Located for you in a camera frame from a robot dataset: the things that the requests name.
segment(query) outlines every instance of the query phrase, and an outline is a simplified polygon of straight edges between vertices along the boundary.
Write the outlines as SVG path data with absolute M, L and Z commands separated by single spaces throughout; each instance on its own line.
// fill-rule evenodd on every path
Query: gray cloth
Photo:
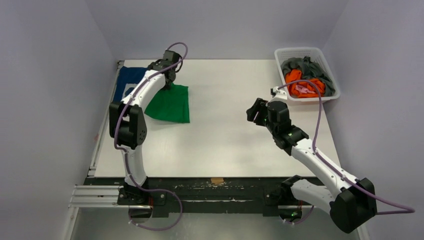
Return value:
M 333 81 L 329 78 L 327 73 L 323 71 L 323 69 L 318 63 L 311 61 L 311 58 L 309 56 L 305 56 L 304 58 L 292 57 L 285 60 L 281 64 L 282 75 L 284 77 L 293 69 L 297 69 L 302 72 L 302 79 L 321 80 L 321 82 L 325 84 L 325 93 L 323 97 L 333 96 L 336 92 L 336 90 L 334 89 Z

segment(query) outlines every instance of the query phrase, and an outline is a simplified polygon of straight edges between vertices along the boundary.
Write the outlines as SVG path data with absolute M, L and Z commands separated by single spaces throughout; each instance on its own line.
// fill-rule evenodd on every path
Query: white plastic basket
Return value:
M 339 85 L 334 78 L 329 64 L 326 61 L 326 58 L 324 57 L 323 52 L 316 47 L 286 47 L 286 48 L 279 48 L 275 50 L 275 60 L 277 62 L 278 72 L 281 77 L 281 81 L 284 84 L 286 84 L 285 77 L 283 76 L 283 71 L 281 70 L 281 64 L 286 61 L 289 58 L 303 58 L 303 57 L 310 57 L 310 60 L 312 62 L 316 62 L 321 66 L 322 70 L 324 70 L 327 75 L 330 77 L 330 79 L 333 82 L 335 93 L 333 96 L 323 96 L 321 97 L 321 100 L 323 102 L 337 99 L 340 97 L 340 90 Z M 296 98 L 290 96 L 289 91 L 287 90 L 287 87 L 284 88 L 287 93 L 287 99 L 294 102 L 318 102 L 318 97 L 308 97 L 308 98 Z

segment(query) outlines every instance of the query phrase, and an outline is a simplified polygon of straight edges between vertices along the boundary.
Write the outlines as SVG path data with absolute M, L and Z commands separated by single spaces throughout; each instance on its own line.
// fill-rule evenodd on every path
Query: white wall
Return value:
M 157 58 L 173 42 L 191 59 L 272 59 L 322 48 L 348 0 L 86 0 L 117 59 Z
M 374 217 L 373 240 L 424 235 L 423 13 L 422 0 L 350 0 L 324 48 L 341 88 L 325 106 L 341 164 L 417 210 Z
M 83 0 L 0 1 L 0 238 L 58 240 L 116 65 Z

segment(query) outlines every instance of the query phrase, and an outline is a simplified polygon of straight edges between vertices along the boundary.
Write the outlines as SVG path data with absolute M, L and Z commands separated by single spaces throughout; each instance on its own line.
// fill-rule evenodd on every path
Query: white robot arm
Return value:
M 161 90 L 166 85 L 166 77 L 164 74 L 159 74 L 151 79 L 149 79 L 150 76 L 154 75 L 158 71 L 156 70 L 148 70 L 146 71 L 143 79 L 140 81 L 140 83 L 134 88 L 134 90 L 125 98 L 122 99 L 123 104 L 127 104 L 130 99 L 133 99 L 130 106 L 139 106 L 142 110 L 145 110 L 150 103 L 150 101 L 153 99 L 155 94 Z M 139 92 L 135 95 L 136 89 L 140 87 Z M 139 135 L 140 138 L 144 139 L 146 138 L 147 131 L 141 130 Z M 121 150 L 122 158 L 125 160 L 125 154 L 128 156 L 128 167 L 131 169 L 131 173 L 134 176 L 134 179 L 136 180 L 136 183 L 140 186 L 144 184 L 146 181 L 147 175 L 145 173 L 145 169 L 143 166 L 143 155 L 142 155 L 142 145 L 138 145 L 135 147 L 135 149 L 132 149 L 128 146 L 121 146 L 126 149 Z M 125 168 L 125 182 L 131 186 L 135 186 L 133 181 L 129 179 L 128 177 L 128 171 L 127 168 Z
M 356 188 L 359 186 L 374 194 L 374 185 L 366 178 L 359 180 L 340 168 L 318 148 L 314 149 L 309 136 L 292 125 L 285 103 L 286 92 L 274 87 L 271 94 L 273 98 L 270 101 L 256 99 L 254 105 L 246 111 L 247 120 L 266 127 L 280 149 L 304 164 L 324 184 L 315 185 L 294 176 L 283 182 L 286 195 L 324 210 L 346 233 L 374 217 L 377 214 L 376 200 Z
M 142 186 L 147 179 L 142 155 L 142 144 L 147 136 L 144 110 L 159 90 L 168 88 L 175 80 L 176 66 L 171 68 L 170 66 L 175 65 L 180 59 L 181 55 L 178 53 L 166 50 L 162 59 L 148 66 L 143 79 L 129 95 L 122 101 L 112 102 L 109 105 L 109 134 L 114 138 L 120 114 L 128 104 L 119 126 L 117 144 L 121 148 L 124 160 L 125 182 L 130 186 Z M 129 169 L 135 182 L 130 179 Z

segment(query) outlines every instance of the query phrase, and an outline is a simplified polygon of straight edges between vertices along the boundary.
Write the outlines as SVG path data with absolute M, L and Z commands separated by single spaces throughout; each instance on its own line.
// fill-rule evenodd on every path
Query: white table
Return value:
M 146 67 L 151 62 L 126 60 L 124 66 Z M 282 84 L 275 60 L 185 60 L 175 84 L 188 86 L 190 123 L 146 116 L 143 159 L 147 176 L 314 176 L 279 149 L 265 127 L 247 121 L 246 110 L 256 98 L 271 99 L 270 88 Z M 289 105 L 289 110 L 292 124 L 312 138 L 318 104 Z M 317 146 L 340 165 L 324 111 L 321 117 Z M 109 136 L 109 121 L 100 132 L 94 176 L 124 177 L 122 155 Z

